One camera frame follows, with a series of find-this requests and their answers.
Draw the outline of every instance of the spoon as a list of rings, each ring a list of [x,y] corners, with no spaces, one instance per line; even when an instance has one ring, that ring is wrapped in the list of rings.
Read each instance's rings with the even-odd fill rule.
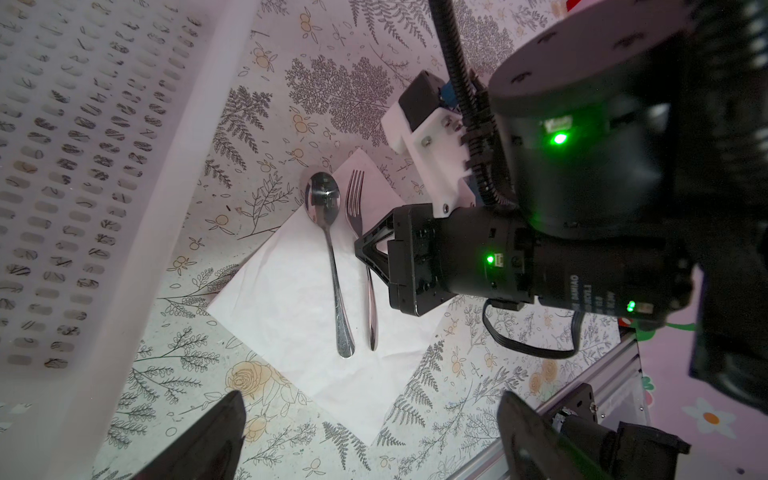
[[[336,259],[333,256],[330,228],[339,214],[341,194],[339,185],[326,172],[317,172],[307,182],[304,188],[304,208],[313,222],[323,229],[328,243],[328,253],[331,257],[331,274],[333,276],[333,296],[336,300],[336,350],[341,357],[347,359],[355,352],[355,342],[346,321],[344,301],[339,288],[339,274],[336,272]]]

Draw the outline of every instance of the tablecloth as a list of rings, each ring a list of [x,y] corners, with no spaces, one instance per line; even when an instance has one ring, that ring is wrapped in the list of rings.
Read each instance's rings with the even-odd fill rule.
[[[564,4],[458,0],[470,65],[488,80]],[[239,265],[302,208],[307,166],[333,172],[361,147],[406,203],[429,201],[379,125],[419,71],[448,77],[428,11],[425,0],[262,0],[93,480],[130,478],[232,389],[248,411],[237,480],[446,478],[498,437],[503,390],[537,406],[619,343],[615,319],[587,315],[574,358],[518,355],[488,337],[483,299],[458,296],[364,445],[207,315]],[[491,321],[521,341],[567,348],[569,316],[527,306]]]

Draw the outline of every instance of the fork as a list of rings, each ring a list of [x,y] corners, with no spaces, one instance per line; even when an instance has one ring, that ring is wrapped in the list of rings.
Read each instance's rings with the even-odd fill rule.
[[[362,199],[362,181],[366,172],[353,170],[346,188],[346,221],[355,232],[357,238],[362,237],[362,213],[360,201]],[[373,295],[373,281],[371,269],[366,266],[368,276],[368,325],[370,328],[371,350],[376,351],[379,345],[379,318],[376,315],[376,297]]]

